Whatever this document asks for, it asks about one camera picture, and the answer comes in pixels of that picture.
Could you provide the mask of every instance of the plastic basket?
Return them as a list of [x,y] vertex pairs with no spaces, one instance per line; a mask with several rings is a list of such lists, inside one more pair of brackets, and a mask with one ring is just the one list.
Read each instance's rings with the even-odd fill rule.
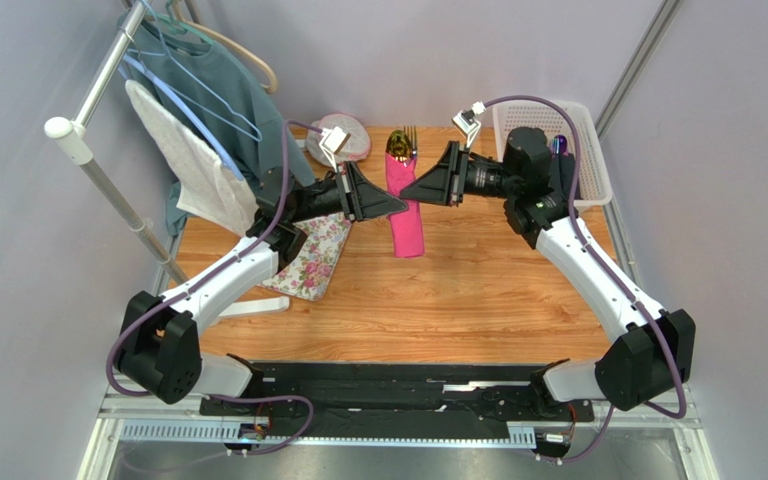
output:
[[[588,108],[581,103],[554,101],[562,107],[576,124],[579,131],[580,148],[583,152],[579,171],[579,192],[582,200],[574,202],[579,210],[605,205],[612,199],[612,185],[606,171],[606,161],[597,139],[597,130]],[[562,134],[568,138],[568,150],[573,152],[573,137],[567,122],[552,108],[529,101],[504,102],[493,107],[493,127],[496,135],[496,155],[502,158],[505,139],[517,127],[537,127],[547,134],[547,139]]]

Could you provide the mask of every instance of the wooden tabletop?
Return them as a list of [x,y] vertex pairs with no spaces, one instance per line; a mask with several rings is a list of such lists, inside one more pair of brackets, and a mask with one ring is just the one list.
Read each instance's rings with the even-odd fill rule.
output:
[[[369,128],[372,151],[359,163],[386,188],[384,146],[393,128]],[[417,175],[431,168],[453,128],[419,128]],[[485,129],[474,151],[496,156]],[[318,176],[324,168],[316,166]],[[205,352],[253,360],[548,363],[601,356],[603,329],[567,279],[511,231],[502,200],[466,197],[460,207],[422,205],[426,254],[393,257],[390,226],[352,226],[325,297],[291,297],[288,311],[227,319],[201,338]],[[600,209],[583,218],[612,254]],[[194,276],[227,253],[238,237],[189,219],[177,259]],[[255,288],[243,300],[277,293]]]

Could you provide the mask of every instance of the blue hanger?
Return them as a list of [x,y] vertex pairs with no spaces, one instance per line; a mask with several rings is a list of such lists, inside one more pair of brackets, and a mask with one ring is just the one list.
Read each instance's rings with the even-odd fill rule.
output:
[[[195,126],[195,128],[198,129],[199,132],[201,132],[201,135],[204,136],[204,139],[212,146],[213,150],[215,150],[215,153],[218,155],[218,158],[221,159],[221,163],[226,166],[231,172],[233,172],[233,176],[235,176],[238,180],[245,181],[245,176],[242,175],[242,172],[239,171],[239,167],[236,166],[236,162],[233,161],[233,159],[230,157],[230,154],[227,153],[227,150],[224,149],[224,147],[221,146],[221,143],[218,141],[218,139],[215,138],[215,136],[212,134],[212,132],[209,131],[209,129],[206,127],[206,125],[201,122],[201,120],[195,115],[194,112],[189,108],[186,103],[180,99],[180,97],[177,96],[177,93],[174,91],[174,88],[172,88],[170,85],[162,81],[161,78],[154,75],[153,72],[145,68],[144,64],[137,61],[136,59],[132,58],[129,55],[124,56],[124,61],[127,62],[131,67],[135,68],[139,72],[141,72],[142,75],[148,78],[151,82],[153,82],[154,85],[156,85],[156,88],[162,91],[165,95],[168,96],[168,98],[174,102],[177,107],[180,108],[180,110],[183,112],[184,115],[192,122],[192,124]],[[119,69],[121,72],[121,75],[124,76],[124,78],[127,78],[127,75],[122,71],[122,69]],[[195,103],[195,105],[198,105],[197,102],[193,102],[191,99],[189,99],[190,102]]]
[[[151,8],[151,6],[150,6],[150,4],[147,2],[147,0],[140,0],[140,1],[141,1],[141,3],[143,3],[143,4],[144,4],[144,6],[147,8],[147,10],[150,12],[150,14],[153,16],[153,18],[159,18],[159,16],[156,14],[156,12],[153,10],[153,8]],[[202,109],[203,109],[203,110],[204,110],[206,113],[209,113],[210,115],[214,116],[215,118],[217,118],[217,119],[221,120],[222,122],[226,123],[227,125],[229,125],[229,126],[233,127],[233,129],[237,130],[239,133],[242,133],[243,135],[246,135],[246,136],[248,136],[249,138],[251,138],[251,139],[252,139],[252,140],[254,140],[255,142],[260,142],[260,141],[262,141],[262,140],[263,140],[263,134],[260,132],[260,129],[259,129],[259,128],[257,128],[257,126],[256,126],[256,125],[254,125],[253,123],[251,123],[251,121],[250,121],[250,120],[248,120],[248,118],[247,118],[247,117],[245,117],[245,115],[242,115],[241,113],[239,113],[239,112],[237,112],[237,111],[233,110],[233,108],[231,108],[231,107],[230,107],[230,104],[229,104],[229,103],[227,103],[227,101],[226,101],[226,100],[224,100],[223,98],[221,98],[221,95],[219,95],[219,94],[215,93],[215,92],[214,92],[214,91],[213,91],[211,88],[209,88],[208,86],[206,86],[206,84],[204,84],[204,83],[203,83],[203,82],[202,82],[202,81],[201,81],[201,80],[200,80],[198,77],[196,77],[196,76],[195,76],[195,74],[193,74],[192,72],[190,72],[190,71],[189,71],[189,70],[188,70],[186,67],[184,67],[184,66],[183,66],[183,64],[181,64],[179,61],[177,61],[177,59],[176,59],[176,58],[174,58],[174,56],[173,56],[173,55],[171,55],[171,52],[170,52],[170,50],[168,50],[168,45],[165,43],[165,36],[162,34],[162,29],[161,29],[161,28],[157,28],[157,29],[156,29],[156,31],[157,31],[157,32],[159,32],[159,43],[162,45],[162,49],[163,49],[163,51],[164,51],[164,52],[161,52],[161,53],[159,53],[159,52],[144,52],[144,51],[142,51],[141,49],[139,49],[139,48],[138,48],[138,45],[136,45],[136,44],[135,44],[135,42],[132,42],[132,43],[133,43],[133,46],[135,46],[135,47],[136,47],[136,50],[135,50],[135,51],[132,51],[132,50],[130,50],[130,52],[131,52],[131,53],[135,53],[135,54],[137,54],[137,55],[138,55],[138,59],[139,59],[139,62],[142,64],[142,67],[144,67],[144,69],[145,69],[145,70],[147,70],[147,66],[146,66],[146,65],[144,65],[144,62],[143,62],[143,61],[142,61],[142,59],[141,59],[141,56],[142,56],[142,55],[150,55],[150,56],[158,56],[158,57],[168,57],[169,59],[171,59],[171,61],[172,61],[172,62],[174,62],[174,63],[175,63],[175,64],[176,64],[178,67],[180,67],[180,69],[181,69],[181,70],[183,70],[184,72],[186,72],[186,74],[187,74],[187,75],[189,75],[189,76],[190,76],[190,77],[191,77],[191,78],[192,78],[192,79],[193,79],[195,82],[197,82],[197,83],[198,83],[198,85],[200,85],[201,87],[203,87],[203,88],[204,88],[204,89],[205,89],[207,92],[209,92],[209,93],[210,93],[212,96],[214,96],[214,97],[215,97],[215,98],[216,98],[216,99],[217,99],[219,102],[221,102],[221,103],[222,103],[222,104],[223,104],[223,105],[224,105],[224,106],[227,108],[227,110],[228,110],[228,111],[230,111],[230,114],[231,114],[231,115],[233,115],[233,116],[235,116],[235,117],[237,117],[237,118],[241,118],[241,119],[242,119],[242,120],[243,120],[245,123],[247,123],[247,124],[248,124],[248,126],[250,126],[250,127],[251,127],[251,130],[253,130],[253,131],[254,131],[254,133],[255,133],[256,135],[252,135],[251,133],[249,133],[249,132],[247,132],[247,131],[243,130],[243,129],[242,129],[242,128],[240,128],[238,125],[234,124],[233,122],[230,122],[230,121],[228,121],[227,119],[225,119],[225,118],[224,118],[224,117],[222,117],[221,115],[219,115],[219,114],[217,114],[217,113],[213,112],[212,110],[209,110],[209,109],[207,109],[207,108],[206,108],[206,107],[204,107],[203,105],[201,105],[201,104],[199,104],[199,103],[195,102],[195,101],[194,101],[194,100],[192,100],[191,98],[189,98],[189,97],[185,96],[185,95],[184,95],[183,93],[181,93],[179,90],[177,90],[177,89],[175,89],[175,88],[171,87],[170,85],[168,85],[168,84],[165,84],[166,86],[168,86],[169,88],[171,88],[172,90],[174,90],[174,91],[175,91],[175,92],[176,92],[176,93],[177,93],[179,96],[181,96],[181,97],[185,98],[186,100],[188,100],[188,101],[190,101],[190,102],[194,103],[195,105],[199,106],[200,108],[202,108]]]

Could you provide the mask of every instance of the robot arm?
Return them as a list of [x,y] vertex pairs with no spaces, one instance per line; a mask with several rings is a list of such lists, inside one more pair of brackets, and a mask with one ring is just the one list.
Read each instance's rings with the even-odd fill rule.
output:
[[[283,210],[277,212],[282,175],[276,173],[280,172],[268,175],[257,196],[254,225],[230,252],[188,282],[160,296],[141,292],[127,305],[122,332],[164,299],[185,295],[144,321],[113,362],[118,371],[165,403],[176,403],[190,393],[240,397],[262,380],[262,372],[241,358],[201,353],[198,338],[230,304],[295,259],[307,235],[293,223],[337,212],[357,222],[407,209],[404,201],[372,185],[354,162],[348,162],[310,187],[294,184]],[[243,257],[278,215],[276,228]]]
[[[469,143],[475,134],[461,129]],[[612,342],[602,358],[562,360],[532,375],[536,410],[540,413],[574,399],[604,398],[621,410],[630,410],[674,387],[656,334],[638,309],[645,308],[656,320],[684,382],[691,369],[695,324],[685,311],[669,313],[641,291],[597,245],[582,219],[575,220],[580,232],[576,231],[568,216],[569,192],[559,191],[563,184],[558,178],[560,170],[553,168],[562,159],[559,152],[553,158],[547,143],[539,129],[514,129],[502,162],[496,162],[449,142],[437,165],[405,188],[401,197],[446,206],[461,203],[465,194],[504,198],[509,225],[558,267],[595,312]],[[583,246],[580,234],[590,249]],[[595,256],[635,294],[634,301]]]

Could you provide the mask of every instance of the floral napkin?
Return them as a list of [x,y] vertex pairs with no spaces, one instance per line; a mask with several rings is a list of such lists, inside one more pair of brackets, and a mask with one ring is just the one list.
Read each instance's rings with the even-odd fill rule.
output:
[[304,300],[320,300],[331,282],[351,222],[342,213],[335,213],[299,222],[295,226],[307,234],[301,252],[282,272],[261,285]]

